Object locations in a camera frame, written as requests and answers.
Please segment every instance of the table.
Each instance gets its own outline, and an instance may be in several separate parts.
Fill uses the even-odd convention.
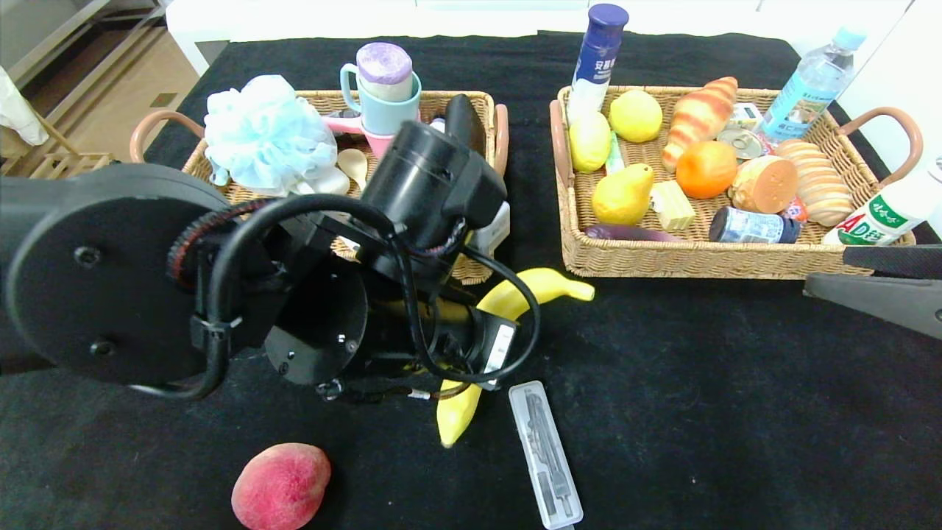
[[[497,257],[515,270],[562,268],[547,106],[579,39],[396,39],[429,90],[510,108],[512,233]],[[181,110],[201,119],[206,95],[265,73],[334,88],[364,42],[231,44]],[[782,41],[630,34],[613,82],[778,88],[796,61]],[[171,125],[147,158],[179,168],[195,143]],[[803,298],[799,282],[589,282],[595,301],[544,307],[538,355],[508,381],[546,385],[585,508],[577,528],[942,526],[938,342]],[[483,396],[446,451],[433,406],[324,404],[261,356],[196,403],[31,373],[0,378],[0,440],[5,528],[239,528],[232,484],[285,441],[334,465],[310,528],[541,526],[505,392]]]

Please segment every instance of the peach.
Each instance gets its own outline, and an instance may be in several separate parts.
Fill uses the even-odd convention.
[[[233,511],[251,530],[297,530],[317,513],[331,462],[306,443],[273,445],[246,464],[233,486]]]

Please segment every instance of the blue cap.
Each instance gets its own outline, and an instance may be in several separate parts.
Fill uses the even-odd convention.
[[[628,24],[628,12],[613,4],[595,4],[589,8],[589,29],[585,40],[595,45],[613,46],[622,41]]]
[[[848,50],[856,50],[867,39],[867,34],[856,28],[851,29],[843,25],[834,36],[834,44]]]

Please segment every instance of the purple lid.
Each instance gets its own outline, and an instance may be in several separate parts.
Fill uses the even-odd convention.
[[[371,83],[395,85],[412,76],[412,58],[389,42],[371,42],[356,53],[360,76]]]
[[[628,12],[624,9],[612,4],[595,4],[589,8],[585,41],[596,46],[616,46],[622,41],[626,24]]]

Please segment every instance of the butter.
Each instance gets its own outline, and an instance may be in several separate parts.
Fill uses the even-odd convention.
[[[651,208],[665,230],[685,230],[697,215],[676,180],[658,182],[651,188]]]

